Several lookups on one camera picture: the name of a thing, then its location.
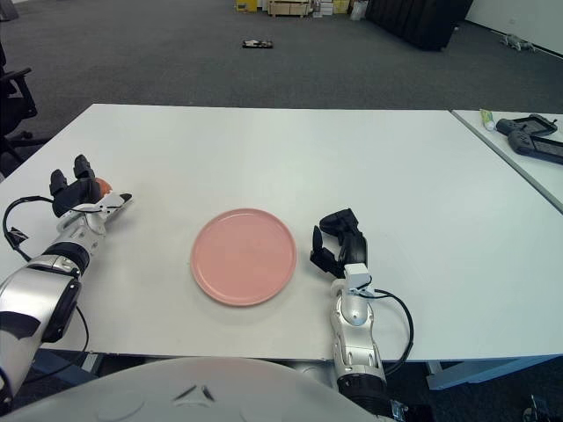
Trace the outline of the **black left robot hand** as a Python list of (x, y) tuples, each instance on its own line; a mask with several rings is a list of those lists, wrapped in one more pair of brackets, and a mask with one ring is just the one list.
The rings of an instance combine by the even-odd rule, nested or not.
[(70, 185), (61, 170), (51, 173), (49, 191), (53, 196), (52, 209), (56, 217), (79, 205), (96, 204), (102, 199), (100, 184), (84, 155), (75, 158), (73, 171), (76, 180)]

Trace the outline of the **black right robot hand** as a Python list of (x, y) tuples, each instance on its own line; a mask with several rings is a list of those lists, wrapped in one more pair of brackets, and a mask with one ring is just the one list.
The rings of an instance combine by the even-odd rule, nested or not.
[[(337, 258), (323, 245), (323, 233), (337, 238), (340, 247)], [(368, 265), (367, 240), (358, 229), (358, 221), (351, 208), (325, 216), (313, 228), (310, 261), (336, 279), (345, 277), (345, 265)]]

